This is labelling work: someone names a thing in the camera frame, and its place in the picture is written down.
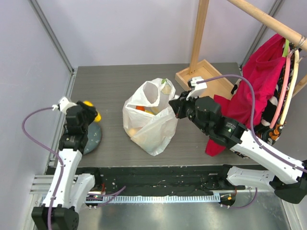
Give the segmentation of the white plastic bag lemon print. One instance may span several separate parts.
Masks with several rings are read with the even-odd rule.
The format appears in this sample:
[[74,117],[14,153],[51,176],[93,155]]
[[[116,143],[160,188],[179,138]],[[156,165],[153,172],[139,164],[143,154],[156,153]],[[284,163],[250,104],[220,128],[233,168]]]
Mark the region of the white plastic bag lemon print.
[[[177,119],[169,105],[175,98],[176,89],[169,79],[156,78],[144,82],[125,101],[122,116],[123,128],[130,139],[152,156],[162,153],[177,128]],[[136,106],[157,107],[153,115],[136,109]]]

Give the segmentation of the orange persimmon fruit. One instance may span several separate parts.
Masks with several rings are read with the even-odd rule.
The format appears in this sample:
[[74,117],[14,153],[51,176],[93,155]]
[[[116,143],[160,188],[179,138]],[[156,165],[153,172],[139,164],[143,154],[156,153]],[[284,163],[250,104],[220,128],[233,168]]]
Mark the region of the orange persimmon fruit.
[[145,108],[143,106],[136,106],[136,109],[140,111],[145,111]]

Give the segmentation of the yellow banana bunch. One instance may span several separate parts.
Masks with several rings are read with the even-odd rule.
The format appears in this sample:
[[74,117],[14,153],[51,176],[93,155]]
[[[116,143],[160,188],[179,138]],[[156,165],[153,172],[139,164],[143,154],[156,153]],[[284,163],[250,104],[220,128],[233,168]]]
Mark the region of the yellow banana bunch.
[[159,113],[159,109],[157,107],[145,107],[145,112],[157,115]]

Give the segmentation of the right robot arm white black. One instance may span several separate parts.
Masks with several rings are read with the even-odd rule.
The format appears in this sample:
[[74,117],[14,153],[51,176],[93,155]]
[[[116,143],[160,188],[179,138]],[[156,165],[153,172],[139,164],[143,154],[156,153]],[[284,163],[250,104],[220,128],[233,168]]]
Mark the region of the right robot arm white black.
[[221,107],[211,97],[189,98],[185,91],[169,101],[176,118],[188,118],[202,133],[218,145],[244,154],[262,165],[264,170],[242,169],[224,165],[217,175],[222,189],[255,187],[273,191],[280,199],[299,204],[307,195],[307,163],[297,161],[253,137],[242,123],[222,115]]

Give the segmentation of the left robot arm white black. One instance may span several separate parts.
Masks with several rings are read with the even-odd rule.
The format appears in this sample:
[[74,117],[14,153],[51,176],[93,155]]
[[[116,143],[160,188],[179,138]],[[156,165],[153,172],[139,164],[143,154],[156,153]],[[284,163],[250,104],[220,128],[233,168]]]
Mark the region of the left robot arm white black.
[[34,207],[31,216],[39,230],[75,230],[87,194],[102,185],[102,179],[94,174],[75,175],[88,142],[88,127],[98,112],[94,106],[81,101],[73,103],[66,97],[52,108],[66,118],[59,151],[55,154],[59,162],[42,205]]

